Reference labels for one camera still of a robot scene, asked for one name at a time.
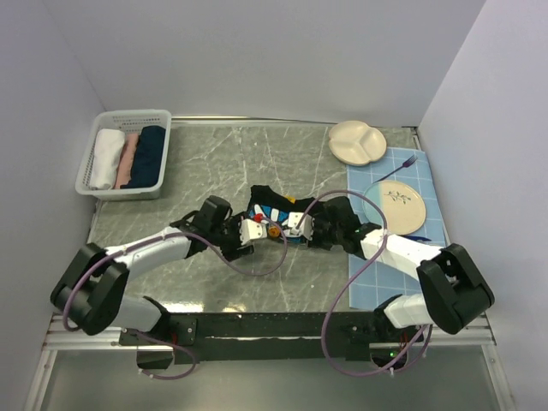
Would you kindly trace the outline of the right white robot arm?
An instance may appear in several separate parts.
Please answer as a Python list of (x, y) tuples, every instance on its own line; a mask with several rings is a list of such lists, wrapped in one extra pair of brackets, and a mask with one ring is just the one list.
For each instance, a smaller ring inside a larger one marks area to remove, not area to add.
[(495, 295), (465, 247), (456, 243), (437, 247), (391, 234), (378, 206), (373, 209), (382, 223), (361, 224), (352, 212), (350, 194), (371, 203), (355, 192), (331, 190), (310, 201), (303, 212), (307, 216), (320, 203), (327, 220), (314, 223), (313, 232), (365, 260), (337, 293), (326, 319), (350, 285), (375, 262), (415, 279), (421, 288), (419, 295), (399, 295), (378, 307), (382, 315), (375, 319), (374, 329), (385, 341), (394, 341), (412, 325), (436, 325), (455, 335), (493, 306)]

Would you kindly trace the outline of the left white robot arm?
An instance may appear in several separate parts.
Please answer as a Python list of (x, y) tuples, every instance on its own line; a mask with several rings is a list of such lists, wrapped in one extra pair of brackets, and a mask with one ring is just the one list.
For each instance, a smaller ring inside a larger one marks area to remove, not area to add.
[(67, 331), (93, 336), (109, 326), (134, 329), (152, 344), (170, 334), (169, 313), (150, 297), (126, 294), (128, 280), (211, 248), (225, 262), (253, 252), (267, 236), (260, 217), (233, 214), (228, 201), (210, 196), (157, 234), (121, 246), (91, 242), (75, 255), (51, 293)]

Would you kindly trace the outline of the black daisy t-shirt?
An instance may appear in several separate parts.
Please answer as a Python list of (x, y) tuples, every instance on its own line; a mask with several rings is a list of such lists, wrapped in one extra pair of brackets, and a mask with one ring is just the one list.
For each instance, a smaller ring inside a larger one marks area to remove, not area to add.
[(265, 223), (269, 230), (269, 237), (272, 240), (282, 241), (283, 239), (278, 233), (278, 229), (271, 226), (267, 220), (263, 218), (259, 219), (257, 215), (268, 217), (277, 223), (288, 237), (288, 242), (306, 244), (311, 238), (292, 234), (290, 232), (289, 220), (291, 213), (303, 213), (312, 202), (313, 198), (297, 200), (293, 197), (276, 193), (270, 186), (253, 185), (250, 188), (250, 199), (247, 205), (246, 217), (256, 222)]

